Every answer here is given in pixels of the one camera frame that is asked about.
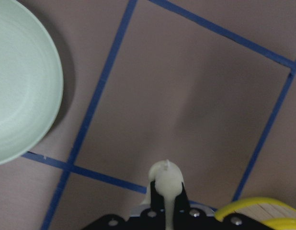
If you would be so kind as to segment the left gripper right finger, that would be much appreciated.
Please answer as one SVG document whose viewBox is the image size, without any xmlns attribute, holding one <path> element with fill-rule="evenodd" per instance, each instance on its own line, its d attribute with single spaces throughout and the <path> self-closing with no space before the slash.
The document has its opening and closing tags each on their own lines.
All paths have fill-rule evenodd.
<svg viewBox="0 0 296 230">
<path fill-rule="evenodd" d="M 174 200 L 174 215 L 185 214 L 190 210 L 190 203 L 187 197 L 187 193 L 184 187 L 184 183 L 181 182 L 182 191 L 176 196 Z"/>
</svg>

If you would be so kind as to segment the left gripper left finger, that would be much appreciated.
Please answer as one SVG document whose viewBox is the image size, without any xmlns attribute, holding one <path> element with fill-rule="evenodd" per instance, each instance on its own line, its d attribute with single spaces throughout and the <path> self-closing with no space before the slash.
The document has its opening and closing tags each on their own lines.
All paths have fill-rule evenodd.
<svg viewBox="0 0 296 230">
<path fill-rule="evenodd" d="M 155 181 L 150 183 L 150 207 L 153 211 L 165 211 L 164 197 L 157 192 Z"/>
</svg>

